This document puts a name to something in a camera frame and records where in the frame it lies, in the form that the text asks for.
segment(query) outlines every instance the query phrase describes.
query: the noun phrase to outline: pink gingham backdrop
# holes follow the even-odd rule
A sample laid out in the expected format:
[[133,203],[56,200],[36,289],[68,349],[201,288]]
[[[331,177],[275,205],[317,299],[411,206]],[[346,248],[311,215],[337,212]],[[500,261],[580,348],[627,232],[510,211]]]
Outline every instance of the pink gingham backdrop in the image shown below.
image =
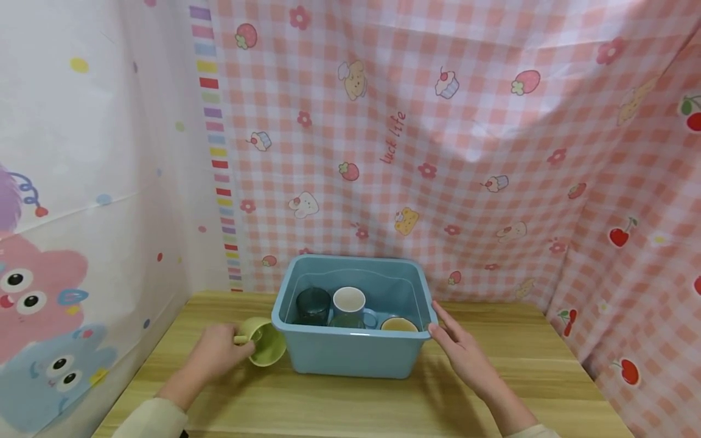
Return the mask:
[[247,290],[414,259],[439,299],[539,306],[636,435],[701,436],[696,0],[211,5]]

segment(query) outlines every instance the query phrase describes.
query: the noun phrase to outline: cup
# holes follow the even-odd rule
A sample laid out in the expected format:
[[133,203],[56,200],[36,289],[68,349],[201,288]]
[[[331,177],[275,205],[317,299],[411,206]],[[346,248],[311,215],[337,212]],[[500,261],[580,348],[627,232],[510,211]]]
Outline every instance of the cup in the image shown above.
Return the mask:
[[364,329],[365,323],[358,318],[356,315],[350,315],[348,313],[342,313],[335,316],[329,327],[345,327],[347,329]]
[[365,294],[357,287],[346,286],[338,289],[333,297],[334,317],[354,315],[366,328],[377,327],[377,314],[365,308]]
[[398,316],[387,319],[382,323],[380,329],[392,331],[418,331],[413,322]]
[[324,289],[310,287],[299,292],[297,299],[297,320],[295,324],[326,325],[329,321],[331,296]]
[[269,367],[285,354],[285,337],[273,327],[268,318],[248,318],[241,324],[238,332],[239,334],[233,337],[233,343],[243,345],[253,341],[256,344],[256,352],[248,360],[257,367]]

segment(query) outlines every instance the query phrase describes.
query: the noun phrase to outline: colorful striped border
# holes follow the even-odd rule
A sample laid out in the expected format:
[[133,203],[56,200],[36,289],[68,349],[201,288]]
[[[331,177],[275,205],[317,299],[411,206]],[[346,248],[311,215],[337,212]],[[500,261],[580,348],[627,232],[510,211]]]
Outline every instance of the colorful striped border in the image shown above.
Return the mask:
[[222,95],[219,91],[219,79],[217,79],[217,49],[215,47],[215,33],[212,28],[212,14],[207,8],[190,6],[190,19],[197,58],[197,73],[200,76],[200,92],[207,129],[207,147],[210,150],[212,168],[215,170],[215,193],[217,194],[219,221],[222,224],[224,255],[229,270],[229,287],[232,292],[243,292],[238,241],[236,240],[236,222],[233,220],[236,203],[231,188],[229,152],[226,150],[226,137],[224,136]]

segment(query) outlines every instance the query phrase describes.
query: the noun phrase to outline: hand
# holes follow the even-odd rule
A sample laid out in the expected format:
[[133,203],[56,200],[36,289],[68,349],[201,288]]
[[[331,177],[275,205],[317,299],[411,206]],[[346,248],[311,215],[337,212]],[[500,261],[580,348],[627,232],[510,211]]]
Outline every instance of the hand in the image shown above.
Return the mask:
[[235,324],[215,324],[207,327],[190,352],[183,367],[188,374],[196,374],[205,382],[223,376],[227,371],[252,355],[253,342],[234,345]]
[[433,310],[443,321],[445,328],[429,324],[428,331],[445,351],[455,374],[483,400],[500,389],[503,381],[475,338],[436,301],[433,301]]

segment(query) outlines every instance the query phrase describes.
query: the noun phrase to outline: yellow cup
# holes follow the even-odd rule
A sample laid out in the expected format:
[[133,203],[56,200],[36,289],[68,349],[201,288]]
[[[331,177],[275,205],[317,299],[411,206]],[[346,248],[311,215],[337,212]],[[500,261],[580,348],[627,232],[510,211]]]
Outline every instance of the yellow cup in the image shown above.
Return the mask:
[[401,317],[393,317],[382,323],[382,330],[418,331],[413,322]]
[[265,317],[248,318],[241,324],[239,334],[233,337],[233,343],[243,345],[248,341],[256,344],[256,352],[249,360],[257,367],[271,366],[280,360],[287,349],[283,334]]

